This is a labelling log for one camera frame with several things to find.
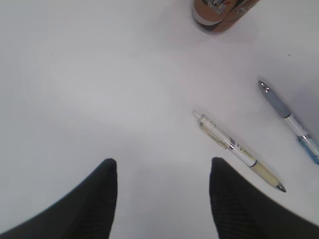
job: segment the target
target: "white pen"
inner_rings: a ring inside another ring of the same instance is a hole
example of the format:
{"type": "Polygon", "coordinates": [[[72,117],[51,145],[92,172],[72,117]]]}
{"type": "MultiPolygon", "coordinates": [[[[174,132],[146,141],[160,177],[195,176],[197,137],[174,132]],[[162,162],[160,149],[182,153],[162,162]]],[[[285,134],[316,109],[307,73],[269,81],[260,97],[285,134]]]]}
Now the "white pen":
{"type": "Polygon", "coordinates": [[[201,115],[196,111],[192,113],[199,122],[200,128],[215,140],[224,149],[230,150],[237,158],[243,161],[251,170],[260,176],[270,186],[286,192],[282,183],[264,165],[258,162],[249,152],[241,147],[232,137],[227,135],[207,116],[201,115]]]}

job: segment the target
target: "pen barrel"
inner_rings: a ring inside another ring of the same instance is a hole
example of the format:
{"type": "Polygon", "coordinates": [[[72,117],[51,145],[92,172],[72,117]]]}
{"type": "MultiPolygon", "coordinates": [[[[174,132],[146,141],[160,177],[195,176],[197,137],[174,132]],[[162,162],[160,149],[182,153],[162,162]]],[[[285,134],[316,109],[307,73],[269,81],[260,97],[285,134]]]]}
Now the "pen barrel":
{"type": "Polygon", "coordinates": [[[269,185],[277,187],[280,184],[279,180],[260,162],[256,161],[250,168],[269,185]]]}

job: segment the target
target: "pen tip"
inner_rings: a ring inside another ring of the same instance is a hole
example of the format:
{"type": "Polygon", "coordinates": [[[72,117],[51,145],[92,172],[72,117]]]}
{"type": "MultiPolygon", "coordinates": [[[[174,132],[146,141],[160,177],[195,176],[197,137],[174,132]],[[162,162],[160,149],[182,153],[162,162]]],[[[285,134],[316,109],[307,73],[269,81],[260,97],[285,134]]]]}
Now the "pen tip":
{"type": "Polygon", "coordinates": [[[192,115],[193,115],[196,119],[198,119],[198,120],[201,118],[201,114],[198,113],[197,111],[193,111],[193,112],[192,112],[192,115]]]}
{"type": "Polygon", "coordinates": [[[264,82],[258,81],[259,88],[264,92],[268,93],[269,92],[269,86],[267,86],[264,82]]]}
{"type": "Polygon", "coordinates": [[[277,185],[277,188],[278,188],[280,191],[283,191],[284,193],[286,192],[286,189],[285,189],[285,187],[282,185],[282,183],[279,183],[279,184],[277,185]]]}

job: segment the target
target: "gray pen grip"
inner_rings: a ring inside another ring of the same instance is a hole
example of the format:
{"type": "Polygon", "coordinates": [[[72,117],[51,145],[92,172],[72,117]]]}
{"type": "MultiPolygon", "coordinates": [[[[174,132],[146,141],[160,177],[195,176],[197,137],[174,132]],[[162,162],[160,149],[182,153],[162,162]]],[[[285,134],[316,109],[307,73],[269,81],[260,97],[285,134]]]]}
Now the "gray pen grip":
{"type": "Polygon", "coordinates": [[[273,90],[270,90],[267,94],[265,94],[265,97],[280,117],[286,118],[291,115],[291,111],[273,90]]]}

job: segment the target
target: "can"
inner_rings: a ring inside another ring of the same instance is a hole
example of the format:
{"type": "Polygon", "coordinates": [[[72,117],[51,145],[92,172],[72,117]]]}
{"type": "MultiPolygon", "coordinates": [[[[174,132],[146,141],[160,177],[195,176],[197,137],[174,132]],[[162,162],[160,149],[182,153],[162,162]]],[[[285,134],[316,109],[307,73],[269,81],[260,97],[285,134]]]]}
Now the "can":
{"type": "Polygon", "coordinates": [[[194,0],[195,21],[206,31],[223,32],[231,28],[259,0],[194,0]]]}

